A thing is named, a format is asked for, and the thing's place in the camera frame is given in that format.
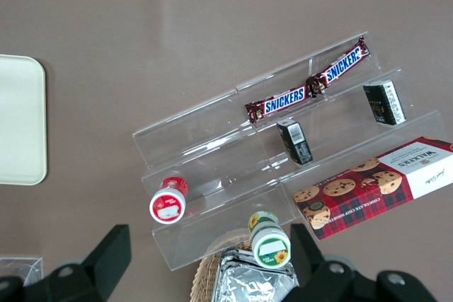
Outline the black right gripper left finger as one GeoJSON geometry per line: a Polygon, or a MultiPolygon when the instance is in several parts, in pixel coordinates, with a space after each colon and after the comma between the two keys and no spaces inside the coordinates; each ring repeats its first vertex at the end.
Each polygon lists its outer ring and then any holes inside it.
{"type": "Polygon", "coordinates": [[[130,226],[114,226],[80,264],[63,265],[24,286],[16,276],[1,278],[2,301],[107,301],[132,259],[130,226]]]}

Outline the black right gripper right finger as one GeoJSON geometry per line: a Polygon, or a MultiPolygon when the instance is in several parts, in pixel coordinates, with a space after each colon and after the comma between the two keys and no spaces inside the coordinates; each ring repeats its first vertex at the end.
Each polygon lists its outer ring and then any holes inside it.
{"type": "Polygon", "coordinates": [[[291,262],[299,286],[285,301],[434,301],[435,297],[413,275],[387,270],[373,281],[340,260],[321,254],[307,227],[292,224],[291,262]]]}

